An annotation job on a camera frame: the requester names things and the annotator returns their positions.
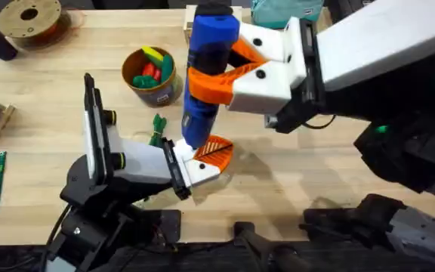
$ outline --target screw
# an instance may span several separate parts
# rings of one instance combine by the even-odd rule
[[[266,73],[263,70],[259,69],[258,71],[256,71],[256,76],[259,79],[264,79],[266,77]]]
[[[253,39],[253,44],[256,46],[262,46],[263,41],[261,41],[261,39],[259,39],[259,38],[256,38],[256,39]]]

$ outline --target green toy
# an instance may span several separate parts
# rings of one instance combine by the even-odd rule
[[[136,88],[154,88],[159,83],[152,76],[135,76],[132,85]]]
[[[160,78],[161,84],[169,79],[172,75],[172,70],[174,69],[174,62],[170,55],[165,55],[162,61],[162,76]]]
[[[153,125],[154,133],[150,138],[149,145],[153,147],[162,147],[162,133],[164,133],[164,128],[167,125],[167,119],[156,114],[154,116]]]

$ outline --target black cable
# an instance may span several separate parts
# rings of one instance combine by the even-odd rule
[[[34,260],[36,260],[36,257],[31,257],[31,258],[29,258],[29,259],[27,259],[25,261],[20,262],[19,264],[15,264],[15,265],[12,265],[10,267],[0,267],[0,271],[7,271],[7,270],[17,269],[17,268],[22,267],[22,266],[24,266],[26,264],[29,264],[30,262],[32,262]]]
[[[139,252],[140,249],[135,249],[134,254],[132,254],[132,256],[120,267],[118,272],[122,272],[128,266],[128,264],[130,264],[130,262],[137,256]]]
[[[178,250],[177,252],[171,252],[171,251],[157,252],[157,251],[153,251],[152,249],[145,248],[145,247],[140,247],[138,249],[139,250],[143,250],[145,252],[152,253],[152,254],[157,254],[157,255],[168,255],[168,254],[176,254],[176,253],[178,254],[178,253],[181,253],[181,252],[184,253],[184,254],[194,254],[194,253],[197,253],[197,252],[210,251],[212,249],[219,249],[220,247],[227,246],[227,245],[231,244],[233,241],[234,240],[231,240],[229,242],[224,242],[224,243],[218,243],[217,245],[206,246],[206,247],[203,247],[201,249],[194,249],[194,250],[190,250],[190,251],[185,251],[185,250],[181,251],[181,250]]]
[[[48,240],[46,241],[46,246],[43,249],[42,259],[40,260],[40,263],[39,263],[39,272],[45,272],[46,271],[46,258],[48,257],[48,247],[50,246],[51,242],[53,242],[54,236],[57,234],[57,230],[60,227],[61,222],[65,218],[65,216],[68,213],[70,208],[71,208],[70,205],[66,205],[65,209],[61,213],[61,215],[58,218],[57,222],[53,226],[53,230],[51,230],[51,232],[50,232],[50,236],[48,237]]]
[[[303,126],[304,126],[305,128],[309,128],[309,129],[324,129],[324,128],[328,127],[330,124],[332,124],[333,121],[335,120],[335,118],[337,118],[337,116],[334,114],[334,115],[332,116],[332,118],[330,119],[330,121],[329,121],[328,123],[324,124],[324,125],[310,125],[310,124],[308,124],[307,122],[305,122],[305,123],[303,124]]]

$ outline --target black mount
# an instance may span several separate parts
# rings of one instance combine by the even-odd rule
[[[234,243],[245,246],[256,260],[258,271],[329,271],[324,267],[312,267],[310,263],[300,258],[298,252],[289,243],[271,242],[255,233],[251,222],[236,222],[234,224]]]

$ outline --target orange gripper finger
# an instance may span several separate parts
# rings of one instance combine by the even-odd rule
[[[252,63],[265,63],[267,60],[261,56],[253,47],[249,46],[248,43],[243,39],[239,38],[237,42],[233,44],[232,49],[245,57],[246,59],[250,60]]]
[[[206,75],[190,67],[187,72],[189,91],[198,100],[210,104],[229,105],[233,99],[233,82],[240,76],[258,68],[262,63],[248,63],[216,76]]]
[[[194,159],[217,166],[222,172],[233,158],[233,149],[231,141],[211,135],[205,145],[197,150]]]

